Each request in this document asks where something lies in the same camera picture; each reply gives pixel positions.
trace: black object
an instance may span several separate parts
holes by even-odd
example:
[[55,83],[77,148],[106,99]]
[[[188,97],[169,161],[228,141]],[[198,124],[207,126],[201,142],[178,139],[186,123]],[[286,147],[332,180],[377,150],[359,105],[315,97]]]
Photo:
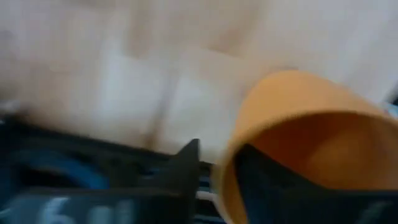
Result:
[[235,170],[249,223],[398,223],[397,191],[326,189],[250,145]]
[[392,101],[392,104],[398,106],[398,96]]
[[[168,156],[49,131],[15,119],[0,126],[0,136],[4,157],[18,151],[53,149],[95,167],[109,179],[107,190],[79,189],[67,178],[18,166],[19,177],[28,184],[15,192],[9,209],[0,213],[7,213],[3,215],[7,223],[224,223],[211,202],[195,198],[197,190],[210,189],[210,164],[198,160],[197,139],[177,155]],[[6,168],[10,165],[3,161],[2,170]],[[60,183],[48,185],[32,176]],[[29,190],[31,186],[39,188]]]

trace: white wall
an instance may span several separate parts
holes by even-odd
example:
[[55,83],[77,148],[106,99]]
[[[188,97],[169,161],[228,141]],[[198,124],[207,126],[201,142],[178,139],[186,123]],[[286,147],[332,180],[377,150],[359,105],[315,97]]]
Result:
[[385,100],[397,23],[394,0],[3,0],[0,94],[34,123],[93,138],[168,153],[200,138],[211,162],[273,70]]

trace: orange cup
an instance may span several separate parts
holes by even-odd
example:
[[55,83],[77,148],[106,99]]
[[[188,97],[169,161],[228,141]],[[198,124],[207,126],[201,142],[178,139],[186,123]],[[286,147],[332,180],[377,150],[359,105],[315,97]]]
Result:
[[247,223],[233,158],[243,144],[331,189],[398,189],[398,122],[342,86],[301,71],[260,81],[212,173],[227,223]]

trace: blue object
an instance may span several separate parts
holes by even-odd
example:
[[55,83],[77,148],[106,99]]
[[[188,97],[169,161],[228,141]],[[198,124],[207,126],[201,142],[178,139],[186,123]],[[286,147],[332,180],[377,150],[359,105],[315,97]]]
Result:
[[24,164],[31,169],[56,170],[82,188],[109,188],[107,178],[102,176],[94,168],[58,152],[51,150],[20,151],[13,158],[14,162]]

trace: white surface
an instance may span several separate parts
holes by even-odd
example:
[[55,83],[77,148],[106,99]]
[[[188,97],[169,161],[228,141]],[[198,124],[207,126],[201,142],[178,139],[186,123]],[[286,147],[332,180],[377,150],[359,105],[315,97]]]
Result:
[[384,101],[397,23],[394,0],[3,0],[0,91],[43,126],[169,153],[200,138],[214,161],[270,71]]

